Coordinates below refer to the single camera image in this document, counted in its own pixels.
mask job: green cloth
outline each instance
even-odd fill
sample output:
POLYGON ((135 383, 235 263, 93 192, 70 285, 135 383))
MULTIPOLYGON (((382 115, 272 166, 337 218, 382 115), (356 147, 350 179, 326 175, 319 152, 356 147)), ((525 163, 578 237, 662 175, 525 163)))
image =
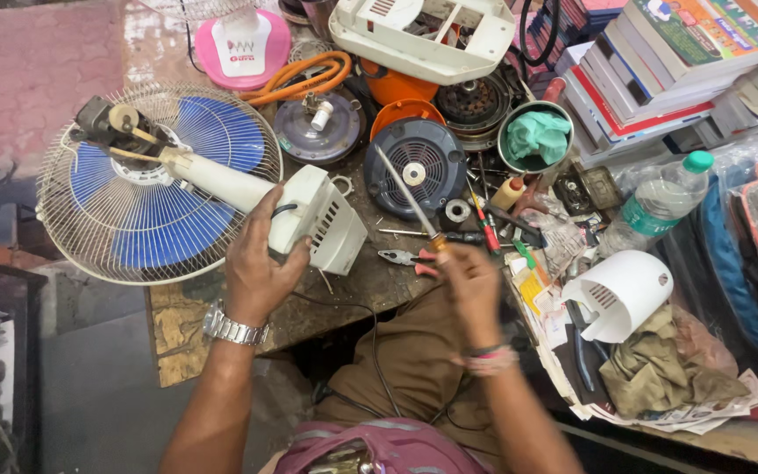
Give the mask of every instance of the green cloth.
POLYGON ((680 360, 671 316, 671 305, 657 309, 625 342, 613 347, 610 360, 599 369, 623 418, 750 394, 737 379, 704 367, 700 354, 680 360))
POLYGON ((516 160, 540 154, 553 165, 566 154, 566 134, 572 126, 552 112, 526 112, 508 125, 508 148, 516 160))

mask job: gray floor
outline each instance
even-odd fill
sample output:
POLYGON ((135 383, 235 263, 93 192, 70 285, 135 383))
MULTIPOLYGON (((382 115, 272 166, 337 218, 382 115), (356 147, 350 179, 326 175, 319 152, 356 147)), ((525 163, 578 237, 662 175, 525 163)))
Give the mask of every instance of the gray floor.
MULTIPOLYGON (((78 275, 62 285, 78 291, 58 301, 58 315, 72 317, 58 321, 57 335, 46 329, 40 348, 42 471, 154 472, 195 381, 159 388, 144 309, 124 314, 144 306, 140 287, 84 285, 78 275)), ((310 390, 292 363, 254 363, 245 472, 287 446, 311 413, 310 390)))

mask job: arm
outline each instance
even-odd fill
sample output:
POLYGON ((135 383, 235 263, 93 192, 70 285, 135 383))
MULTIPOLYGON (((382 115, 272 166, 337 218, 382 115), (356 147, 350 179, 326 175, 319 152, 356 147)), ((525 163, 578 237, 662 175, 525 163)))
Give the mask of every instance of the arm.
MULTIPOLYGON (((261 327, 297 285, 309 263, 311 240, 294 244, 284 265, 268 256, 270 215, 282 186, 250 213, 227 249, 226 316, 261 327)), ((250 420, 254 347, 216 338, 195 392, 160 461, 159 472, 240 474, 250 420)))
MULTIPOLYGON (((449 245, 438 255, 472 348, 504 343, 498 321, 500 275, 485 254, 469 245, 449 245)), ((517 363, 484 377, 493 426, 514 473, 580 474, 572 448, 526 382, 517 363)))

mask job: table fan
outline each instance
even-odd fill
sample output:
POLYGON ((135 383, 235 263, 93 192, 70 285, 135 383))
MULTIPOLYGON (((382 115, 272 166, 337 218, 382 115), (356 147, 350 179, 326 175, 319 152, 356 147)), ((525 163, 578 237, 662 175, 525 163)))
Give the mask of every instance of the table fan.
POLYGON ((257 9, 254 0, 141 0, 161 14, 204 23, 195 50, 206 74, 233 90, 255 90, 286 65, 291 33, 286 21, 257 9))
MULTIPOLYGON (((37 214, 84 272, 118 284, 164 284, 218 266, 245 215, 282 179, 270 126, 231 93, 143 84, 93 97, 46 153, 37 214)), ((367 235, 327 172, 286 183, 268 246, 312 236, 310 263, 346 275, 367 235)))

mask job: man's left hand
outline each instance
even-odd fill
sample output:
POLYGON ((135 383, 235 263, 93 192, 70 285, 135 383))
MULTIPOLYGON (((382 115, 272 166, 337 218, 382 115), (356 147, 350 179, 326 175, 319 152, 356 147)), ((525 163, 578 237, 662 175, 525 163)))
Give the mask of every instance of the man's left hand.
POLYGON ((297 286, 309 264, 309 236, 294 243, 284 265, 268 256, 271 213, 282 190, 280 183, 265 194, 226 251, 226 317, 250 327, 265 324, 271 311, 297 286))

